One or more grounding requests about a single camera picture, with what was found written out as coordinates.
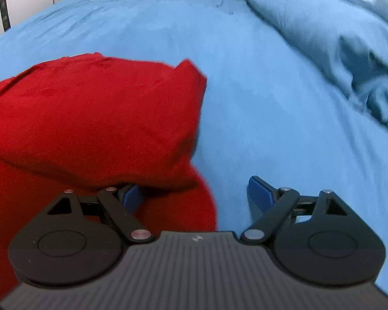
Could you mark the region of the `red knit sweater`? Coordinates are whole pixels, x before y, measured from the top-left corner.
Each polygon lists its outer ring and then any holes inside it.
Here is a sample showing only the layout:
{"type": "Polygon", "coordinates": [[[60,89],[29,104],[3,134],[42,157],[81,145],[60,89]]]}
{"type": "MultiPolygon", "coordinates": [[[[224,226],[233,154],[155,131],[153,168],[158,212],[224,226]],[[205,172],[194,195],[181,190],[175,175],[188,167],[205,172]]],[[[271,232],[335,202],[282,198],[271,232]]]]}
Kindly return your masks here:
{"type": "Polygon", "coordinates": [[[157,188],[136,213],[150,231],[217,228],[214,200],[191,163],[206,84],[189,60],[98,53],[0,81],[0,299],[17,285],[10,241],[66,189],[157,188]]]}

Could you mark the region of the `blue duvet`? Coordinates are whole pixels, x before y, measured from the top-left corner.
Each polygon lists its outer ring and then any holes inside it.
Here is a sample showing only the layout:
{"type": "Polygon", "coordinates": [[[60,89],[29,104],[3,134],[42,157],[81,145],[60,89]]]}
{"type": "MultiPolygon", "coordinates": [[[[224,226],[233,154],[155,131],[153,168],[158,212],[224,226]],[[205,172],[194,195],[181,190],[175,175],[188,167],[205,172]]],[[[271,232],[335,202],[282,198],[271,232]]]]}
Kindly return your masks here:
{"type": "Polygon", "coordinates": [[[350,102],[388,128],[388,23],[342,0],[246,0],[350,102]]]}

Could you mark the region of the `blue bed sheet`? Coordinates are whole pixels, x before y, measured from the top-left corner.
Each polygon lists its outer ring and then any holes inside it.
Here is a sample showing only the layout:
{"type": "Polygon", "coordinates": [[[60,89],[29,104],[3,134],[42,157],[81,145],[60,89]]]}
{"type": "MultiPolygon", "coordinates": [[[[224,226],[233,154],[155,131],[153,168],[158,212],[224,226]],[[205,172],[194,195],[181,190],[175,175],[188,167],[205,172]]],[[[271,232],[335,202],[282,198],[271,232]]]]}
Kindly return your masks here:
{"type": "Polygon", "coordinates": [[[388,293],[388,128],[245,0],[63,0],[0,36],[0,81],[86,52],[190,59],[207,76],[193,162],[216,199],[219,228],[249,225],[251,176],[306,195],[331,189],[383,240],[377,283],[388,293]]]}

